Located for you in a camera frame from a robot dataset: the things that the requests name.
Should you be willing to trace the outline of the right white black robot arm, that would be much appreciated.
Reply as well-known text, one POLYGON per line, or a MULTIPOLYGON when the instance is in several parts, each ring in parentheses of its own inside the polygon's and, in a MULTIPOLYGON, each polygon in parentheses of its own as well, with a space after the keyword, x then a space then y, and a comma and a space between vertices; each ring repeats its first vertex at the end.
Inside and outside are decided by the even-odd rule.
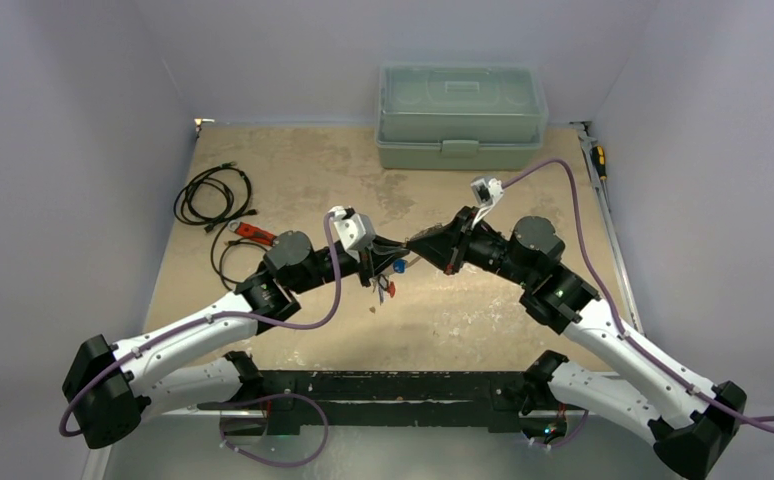
POLYGON ((563 263, 565 243, 548 219, 523 217, 504 237, 477 213, 464 207, 406 246, 447 275, 471 264, 519 285, 532 319, 613 370, 605 377, 548 351, 527 372, 527 399, 578 405, 644 439, 679 476, 706 478, 738 433, 746 392, 697 374, 624 325, 611 301, 563 263))

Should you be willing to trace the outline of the keyring with keys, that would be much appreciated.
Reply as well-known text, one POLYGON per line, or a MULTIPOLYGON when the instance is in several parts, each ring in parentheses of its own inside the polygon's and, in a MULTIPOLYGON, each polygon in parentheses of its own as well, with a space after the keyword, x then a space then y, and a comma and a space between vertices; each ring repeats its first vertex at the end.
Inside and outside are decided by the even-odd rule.
POLYGON ((420 260, 419 256, 413 256, 410 260, 404 258, 393 260, 384 271, 372 279, 372 289, 376 293, 380 305, 383 305, 386 300, 393 298, 396 294, 396 286, 392 277, 406 273, 420 260))

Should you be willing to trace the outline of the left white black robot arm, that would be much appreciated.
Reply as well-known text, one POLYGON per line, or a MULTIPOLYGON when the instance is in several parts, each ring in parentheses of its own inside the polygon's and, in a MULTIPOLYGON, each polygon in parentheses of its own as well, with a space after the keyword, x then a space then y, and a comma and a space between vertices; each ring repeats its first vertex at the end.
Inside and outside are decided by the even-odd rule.
POLYGON ((67 401, 58 432, 80 436, 91 449, 125 438, 157 414, 205 402, 247 409, 260 399, 261 382, 238 366, 240 356, 205 364, 192 361, 273 327, 296 330, 296 295, 334 288, 325 316, 304 325, 313 330, 337 313, 342 280, 357 276, 364 286, 408 255, 402 244, 340 224, 339 240, 315 249, 300 231, 278 235, 257 269, 220 299, 196 313, 149 333, 110 342, 101 335, 83 341, 63 380, 67 401))

